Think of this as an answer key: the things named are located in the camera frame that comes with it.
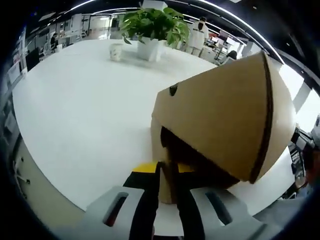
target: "cardboard edge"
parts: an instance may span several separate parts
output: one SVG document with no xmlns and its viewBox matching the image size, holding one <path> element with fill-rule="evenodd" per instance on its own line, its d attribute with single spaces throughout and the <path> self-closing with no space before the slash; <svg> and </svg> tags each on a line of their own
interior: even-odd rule
<svg viewBox="0 0 320 240">
<path fill-rule="evenodd" d="M 254 162 L 254 166 L 251 170 L 249 182 L 254 184 L 260 174 L 260 170 L 264 164 L 267 151 L 269 148 L 269 142 L 271 137 L 271 129 L 273 123 L 273 113 L 274 113 L 274 100 L 273 100 L 273 86 L 271 80 L 270 69 L 268 65 L 267 56 L 265 53 L 261 54 L 263 59 L 264 71 L 265 71 L 265 83 L 266 83 L 266 118 L 263 130 L 262 141 L 257 158 Z"/>
</svg>

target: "green leaves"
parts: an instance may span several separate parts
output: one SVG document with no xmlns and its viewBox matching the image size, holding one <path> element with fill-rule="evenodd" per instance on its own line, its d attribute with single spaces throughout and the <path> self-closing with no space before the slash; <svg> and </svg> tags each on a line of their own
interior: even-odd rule
<svg viewBox="0 0 320 240">
<path fill-rule="evenodd" d="M 142 37 L 146 37 L 167 40 L 169 46 L 176 47 L 180 41 L 187 41 L 189 37 L 190 31 L 183 18 L 181 13 L 169 7 L 163 11 L 141 8 L 124 15 L 120 30 L 127 44 L 131 44 L 128 38 L 138 36 L 141 43 L 144 43 Z"/>
<path fill-rule="evenodd" d="M 122 33 L 122 36 L 123 36 L 123 40 L 126 44 L 130 44 L 131 45 L 131 42 L 129 42 L 129 40 L 127 39 L 127 36 L 125 33 Z"/>
<path fill-rule="evenodd" d="M 182 19 L 184 18 L 184 16 L 180 12 L 178 12 L 170 7 L 166 7 L 165 9 L 163 9 L 163 12 L 165 14 L 171 15 L 172 17 L 179 17 Z"/>
</svg>

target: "gray plastic part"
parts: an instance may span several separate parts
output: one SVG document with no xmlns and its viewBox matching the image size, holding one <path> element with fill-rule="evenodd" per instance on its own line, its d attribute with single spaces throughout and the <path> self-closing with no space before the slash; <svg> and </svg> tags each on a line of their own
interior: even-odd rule
<svg viewBox="0 0 320 240">
<path fill-rule="evenodd" d="M 206 240 L 270 240 L 281 230 L 250 216 L 246 204 L 227 190 L 203 187 L 190 192 L 198 207 Z"/>
<path fill-rule="evenodd" d="M 115 186 L 91 203 L 75 228 L 59 228 L 55 233 L 63 240 L 128 240 L 131 225 L 144 193 L 143 189 Z M 121 197 L 126 197 L 113 226 L 104 222 Z"/>
</svg>

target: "hole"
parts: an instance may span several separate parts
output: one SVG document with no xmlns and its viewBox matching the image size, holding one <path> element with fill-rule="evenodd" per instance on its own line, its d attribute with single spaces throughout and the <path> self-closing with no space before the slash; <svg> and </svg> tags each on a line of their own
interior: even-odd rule
<svg viewBox="0 0 320 240">
<path fill-rule="evenodd" d="M 232 222 L 232 218 L 221 199 L 213 192 L 207 192 L 205 195 L 212 204 L 220 221 L 223 222 L 224 225 L 230 224 Z"/>
<path fill-rule="evenodd" d="M 162 146 L 167 148 L 171 161 L 191 166 L 195 170 L 192 183 L 194 188 L 228 189 L 239 182 L 165 127 L 161 128 L 160 140 Z"/>
<path fill-rule="evenodd" d="M 178 83 L 169 87 L 170 96 L 174 96 L 178 90 Z"/>
<path fill-rule="evenodd" d="M 103 221 L 103 223 L 109 227 L 112 227 L 117 219 L 118 213 L 122 207 L 122 205 L 124 204 L 125 200 L 127 199 L 127 196 L 121 196 L 118 201 L 116 202 L 116 204 L 114 205 L 114 208 L 112 209 L 109 217 Z"/>
</svg>

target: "potted plant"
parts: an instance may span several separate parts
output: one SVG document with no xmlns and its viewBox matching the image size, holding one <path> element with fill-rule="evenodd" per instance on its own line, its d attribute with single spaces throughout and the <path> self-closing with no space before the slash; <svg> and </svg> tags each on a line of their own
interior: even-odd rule
<svg viewBox="0 0 320 240">
<path fill-rule="evenodd" d="M 166 7 L 163 11 L 154 8 L 140 8 L 124 15 L 121 31 L 124 41 L 137 36 L 138 57 L 148 61 L 159 61 L 163 42 L 176 48 L 179 42 L 189 38 L 189 27 L 184 16 L 176 10 Z"/>
</svg>

